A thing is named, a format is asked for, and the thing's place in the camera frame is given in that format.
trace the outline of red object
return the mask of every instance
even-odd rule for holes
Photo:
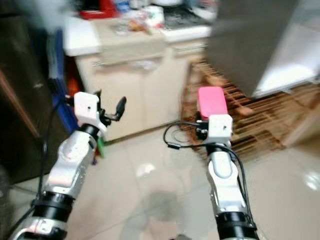
[[[80,11],[79,14],[84,19],[107,19],[116,18],[118,12],[112,0],[99,0],[100,10]]]
[[[206,86],[198,89],[198,107],[202,120],[210,115],[228,114],[224,90],[218,86]]]
[[[65,72],[68,94],[74,96],[77,92],[83,91],[78,68],[73,57],[65,59]]]

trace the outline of gas stove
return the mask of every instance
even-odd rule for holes
[[[185,6],[164,7],[164,28],[177,30],[200,25],[208,25],[203,18],[189,11]]]

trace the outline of kitchen cabinet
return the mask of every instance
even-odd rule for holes
[[[155,69],[143,70],[130,64],[94,66],[98,55],[76,57],[86,91],[102,90],[101,106],[115,111],[122,96],[127,97],[125,113],[108,129],[108,140],[155,128],[179,119],[180,98],[189,60],[200,57],[206,39],[170,44],[163,57],[151,59]]]
[[[108,140],[124,137],[143,129],[143,99],[141,71],[127,64],[110,67],[94,66],[97,55],[77,57],[76,62],[85,90],[89,93],[102,90],[101,107],[114,113],[121,97],[126,96],[125,112],[119,122],[108,127]]]

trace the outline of pink sponge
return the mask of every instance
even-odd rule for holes
[[[198,107],[202,120],[208,120],[210,115],[228,114],[224,90],[218,86],[200,87]]]

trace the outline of black wire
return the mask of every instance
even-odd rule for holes
[[[37,199],[39,199],[42,195],[42,188],[43,188],[43,181],[44,181],[44,175],[45,175],[45,167],[48,160],[48,141],[49,141],[49,132],[52,125],[52,121],[54,118],[54,114],[57,111],[58,107],[63,103],[63,100],[60,100],[54,108],[51,110],[49,119],[48,119],[48,125],[45,131],[44,139],[43,139],[43,145],[42,145],[42,155],[41,155],[41,165],[40,165],[40,176],[39,176],[39,184],[38,184],[38,193],[37,193]]]
[[[253,224],[255,226],[254,223],[254,219],[253,219],[253,215],[251,212],[251,207],[250,207],[250,202],[249,202],[249,196],[248,196],[248,188],[247,188],[247,181],[246,181],[246,174],[245,174],[245,168],[244,165],[242,163],[242,161],[240,160],[240,158],[238,157],[238,155],[235,153],[235,151],[233,151],[231,148],[226,147],[224,145],[220,145],[220,144],[216,144],[216,143],[202,143],[202,144],[197,144],[197,145],[180,145],[180,144],[176,144],[174,142],[168,142],[166,139],[166,134],[168,132],[168,130],[174,126],[174,125],[190,125],[190,126],[194,126],[194,127],[198,127],[199,124],[197,123],[192,123],[192,122],[185,122],[185,121],[177,121],[174,122],[172,124],[170,124],[166,130],[163,133],[163,141],[170,146],[171,144],[175,146],[176,149],[187,149],[187,148],[198,148],[198,147],[207,147],[207,146],[212,146],[212,147],[217,147],[220,148],[221,150],[229,153],[231,155],[231,157],[233,156],[236,161],[238,162],[239,166],[240,166],[240,171],[241,171],[241,176],[242,176],[242,186],[241,186],[241,182],[240,182],[240,178],[238,176],[238,184],[239,184],[239,188],[241,191],[241,194],[244,198],[244,201],[246,203],[246,207],[247,207],[247,211],[251,220],[251,224]]]
[[[189,130],[192,129],[192,127],[194,127],[194,126],[190,126],[190,127],[188,127],[188,128],[185,128],[185,129],[178,128],[178,129],[174,130],[174,131],[171,133],[171,137],[172,137],[175,141],[177,141],[178,143],[186,144],[186,143],[189,142],[189,140],[180,140],[180,139],[177,138],[177,134],[178,134],[178,133],[182,133],[182,132],[189,131]]]
[[[57,111],[58,107],[63,103],[64,101],[60,100],[54,108],[51,110],[49,119],[48,119],[48,125],[45,131],[44,139],[43,139],[43,145],[42,145],[42,154],[41,154],[41,163],[40,163],[40,176],[39,176],[39,184],[38,184],[38,192],[36,194],[36,198],[39,199],[42,195],[42,187],[43,187],[43,180],[44,180],[44,174],[45,174],[45,166],[48,159],[48,140],[49,140],[49,133],[50,128],[52,125],[52,120],[54,117],[55,112]],[[16,231],[16,229],[20,226],[20,224],[34,211],[35,206],[32,204],[31,207],[25,212],[22,217],[16,223],[10,228],[10,230],[6,233],[4,239],[8,240],[11,235]]]
[[[10,228],[10,230],[6,233],[4,240],[8,240],[11,235],[15,232],[15,230],[20,226],[20,224],[32,213],[32,211],[35,209],[35,206],[31,206],[25,214],[23,214],[22,217],[16,223]]]
[[[164,130],[163,133],[163,141],[168,144],[169,142],[166,139],[166,135],[167,132],[170,128],[172,128],[173,126],[178,126],[178,125],[189,125],[189,126],[193,126],[193,127],[199,127],[200,125],[198,123],[192,123],[192,122],[187,122],[187,121],[175,121],[171,124],[168,125],[168,127]]]

